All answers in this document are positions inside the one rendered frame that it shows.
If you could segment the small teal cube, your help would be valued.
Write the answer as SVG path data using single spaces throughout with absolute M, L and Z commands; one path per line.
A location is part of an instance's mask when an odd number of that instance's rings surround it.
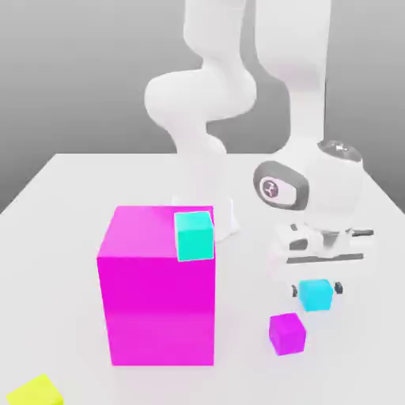
M 176 212 L 174 227 L 180 262 L 214 258 L 214 225 L 208 211 Z

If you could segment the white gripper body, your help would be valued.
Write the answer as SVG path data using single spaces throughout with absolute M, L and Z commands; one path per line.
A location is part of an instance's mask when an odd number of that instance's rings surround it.
M 280 282 L 299 282 L 306 279 L 345 282 L 367 275 L 367 256 L 353 253 L 333 259 L 315 256 L 277 257 L 270 259 L 269 271 L 271 277 Z

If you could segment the large magenta box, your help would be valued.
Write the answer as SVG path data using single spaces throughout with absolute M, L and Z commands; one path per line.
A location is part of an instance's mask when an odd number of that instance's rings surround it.
M 175 214 L 211 206 L 118 206 L 97 254 L 111 361 L 214 363 L 215 260 L 179 261 Z

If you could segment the small purple cube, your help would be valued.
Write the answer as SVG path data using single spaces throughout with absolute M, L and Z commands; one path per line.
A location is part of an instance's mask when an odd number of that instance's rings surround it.
M 295 312 L 270 317 L 269 339 L 278 356 L 303 352 L 306 329 Z

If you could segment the small cyan cube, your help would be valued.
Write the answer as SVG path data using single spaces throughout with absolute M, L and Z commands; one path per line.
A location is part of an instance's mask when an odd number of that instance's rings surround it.
M 327 279 L 301 280 L 298 284 L 298 297 L 306 312 L 329 310 L 333 293 Z

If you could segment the small yellow cube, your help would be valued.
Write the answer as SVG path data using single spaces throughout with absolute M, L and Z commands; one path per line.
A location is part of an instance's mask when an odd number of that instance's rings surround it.
M 6 395 L 9 405 L 64 405 L 63 397 L 46 374 Z

